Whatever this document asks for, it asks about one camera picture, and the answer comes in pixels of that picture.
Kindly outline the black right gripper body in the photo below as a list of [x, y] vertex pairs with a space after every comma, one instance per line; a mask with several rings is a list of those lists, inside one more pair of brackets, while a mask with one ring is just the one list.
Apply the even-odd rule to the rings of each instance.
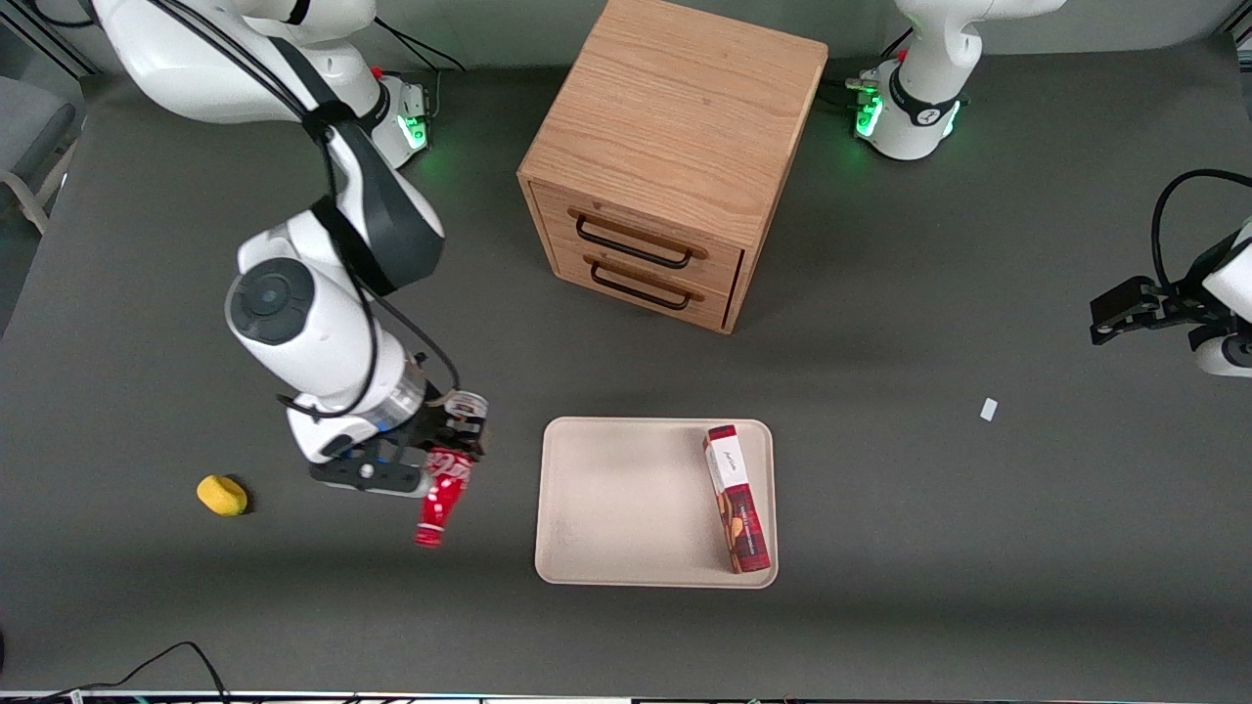
[[456, 467], [464, 460], [464, 455], [429, 450], [429, 436], [437, 428], [444, 428], [444, 413], [441, 410], [444, 397], [421, 406], [414, 418], [407, 418], [394, 428], [341, 445], [338, 479], [433, 480], [438, 471]]

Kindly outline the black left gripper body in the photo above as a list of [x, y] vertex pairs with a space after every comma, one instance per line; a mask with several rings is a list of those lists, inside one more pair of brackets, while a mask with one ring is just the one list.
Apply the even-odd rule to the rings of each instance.
[[1189, 264], [1184, 276], [1177, 281], [1168, 281], [1164, 272], [1164, 259], [1161, 246], [1161, 237], [1154, 236], [1154, 271], [1166, 292], [1166, 321], [1172, 324], [1199, 324], [1198, 329], [1189, 333], [1192, 338], [1214, 338], [1238, 332], [1238, 321], [1234, 313], [1224, 303], [1209, 293], [1203, 281], [1206, 277], [1224, 263], [1224, 258], [1233, 249], [1237, 236], [1226, 236], [1223, 241], [1208, 246]]

